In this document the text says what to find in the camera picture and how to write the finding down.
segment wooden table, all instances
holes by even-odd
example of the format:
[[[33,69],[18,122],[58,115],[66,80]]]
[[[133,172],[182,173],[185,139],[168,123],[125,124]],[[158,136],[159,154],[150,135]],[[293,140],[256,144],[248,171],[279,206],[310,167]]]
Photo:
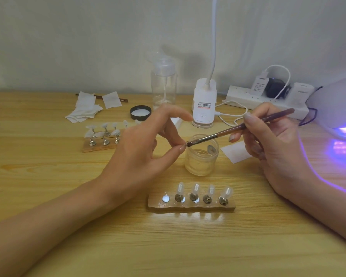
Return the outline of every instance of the wooden table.
[[[114,150],[82,153],[86,125],[127,120],[132,106],[151,105],[149,95],[120,95],[122,107],[72,124],[64,116],[77,97],[70,93],[0,92],[0,220],[59,196],[96,177]],[[192,96],[177,105],[191,108]],[[221,106],[225,113],[243,109]],[[227,128],[183,123],[188,139]],[[346,188],[346,159],[335,140],[315,124],[300,128],[313,167]],[[227,137],[218,139],[220,146]],[[158,137],[156,154],[168,149]],[[152,182],[175,188],[183,181],[234,188],[233,213],[165,213],[146,209],[143,193],[80,229],[41,260],[27,276],[346,276],[346,241],[278,197],[256,159],[232,164],[220,152],[207,177],[187,172],[181,156]]]

